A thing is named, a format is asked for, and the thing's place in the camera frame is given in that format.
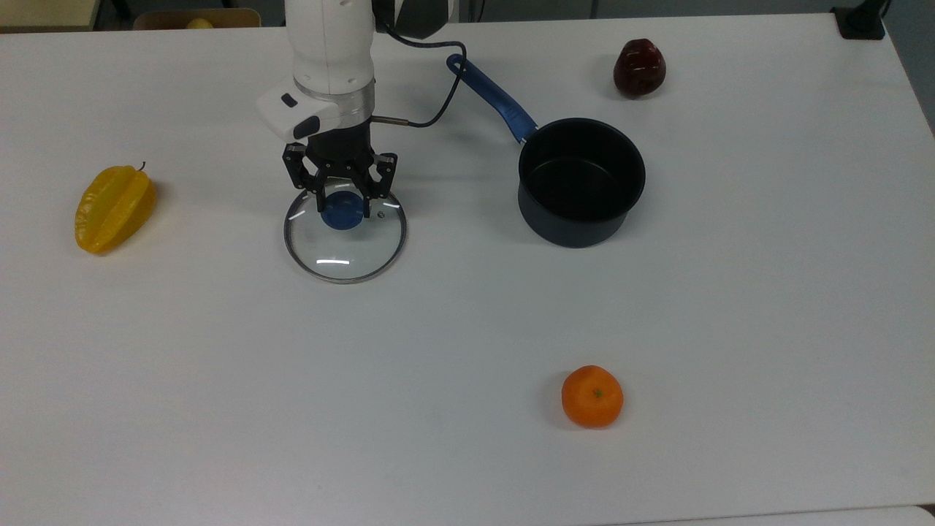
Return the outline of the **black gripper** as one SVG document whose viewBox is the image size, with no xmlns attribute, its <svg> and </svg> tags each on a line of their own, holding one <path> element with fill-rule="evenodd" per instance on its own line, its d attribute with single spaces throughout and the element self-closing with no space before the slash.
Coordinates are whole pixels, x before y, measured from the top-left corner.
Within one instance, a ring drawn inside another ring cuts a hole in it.
<svg viewBox="0 0 935 526">
<path fill-rule="evenodd" d="M 294 187 L 314 197 L 318 213 L 327 208 L 324 187 L 328 177 L 359 176 L 363 217 L 370 218 L 372 201 L 388 199 L 391 193 L 398 155 L 375 153 L 371 124 L 357 124 L 314 134 L 308 137 L 308 145 L 288 143 L 283 163 Z"/>
</svg>

